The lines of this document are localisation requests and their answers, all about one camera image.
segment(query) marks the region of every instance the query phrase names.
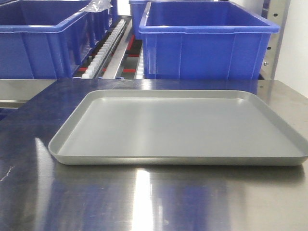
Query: plastic bin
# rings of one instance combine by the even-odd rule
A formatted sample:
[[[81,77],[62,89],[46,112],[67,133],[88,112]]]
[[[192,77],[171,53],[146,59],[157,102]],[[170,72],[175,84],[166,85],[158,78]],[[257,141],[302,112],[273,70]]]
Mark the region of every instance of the plastic bin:
[[[109,29],[109,13],[108,10],[102,12],[91,13],[93,15],[95,40],[102,40]]]
[[[72,77],[95,46],[89,2],[17,0],[0,5],[0,78]]]
[[[155,0],[129,0],[131,9],[131,18],[133,23],[133,33],[136,39],[141,39],[141,34],[139,33],[139,24],[146,6],[146,3]]]
[[[111,0],[111,5],[112,8],[110,9],[110,12],[111,12],[112,23],[115,24],[119,19],[119,15],[117,13],[117,0]]]
[[[147,78],[248,80],[279,26],[232,2],[156,1],[139,31]]]

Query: clear plastic bag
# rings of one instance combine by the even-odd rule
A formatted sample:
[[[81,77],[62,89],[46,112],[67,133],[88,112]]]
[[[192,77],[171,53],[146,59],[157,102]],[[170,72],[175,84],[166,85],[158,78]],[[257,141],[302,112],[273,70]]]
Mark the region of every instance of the clear plastic bag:
[[[95,12],[102,12],[111,7],[112,5],[110,4],[109,0],[92,0],[86,7],[84,7],[80,11],[95,13]]]

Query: metal rail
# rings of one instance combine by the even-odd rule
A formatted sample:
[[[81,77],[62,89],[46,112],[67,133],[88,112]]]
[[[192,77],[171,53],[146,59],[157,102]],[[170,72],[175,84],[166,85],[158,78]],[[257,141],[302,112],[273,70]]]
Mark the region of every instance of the metal rail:
[[[122,65],[122,62],[124,60],[124,55],[126,53],[126,49],[128,46],[128,43],[132,36],[132,22],[130,21],[126,31],[124,32],[124,35],[122,39],[120,40],[120,43],[112,57],[112,60],[110,61],[107,70],[105,71],[103,78],[105,79],[114,79],[118,77],[118,74],[120,73],[120,67]]]
[[[143,63],[143,48],[141,48],[135,73],[135,79],[143,79],[143,78],[144,78],[144,63]]]

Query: stainless steel table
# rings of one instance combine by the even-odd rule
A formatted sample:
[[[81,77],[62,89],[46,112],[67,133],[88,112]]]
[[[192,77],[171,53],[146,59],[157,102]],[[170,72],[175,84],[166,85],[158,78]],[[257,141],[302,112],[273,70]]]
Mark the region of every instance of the stainless steel table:
[[[308,230],[308,162],[59,164],[48,152],[50,139],[82,98],[98,89],[248,90],[308,138],[308,99],[278,81],[58,80],[0,122],[1,231]]]

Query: metal tray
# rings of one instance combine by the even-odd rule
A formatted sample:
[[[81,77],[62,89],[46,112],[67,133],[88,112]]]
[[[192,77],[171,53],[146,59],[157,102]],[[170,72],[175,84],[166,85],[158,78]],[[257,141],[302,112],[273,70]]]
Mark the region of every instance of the metal tray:
[[[49,151],[67,165],[296,166],[308,158],[308,142],[249,92],[98,90]]]

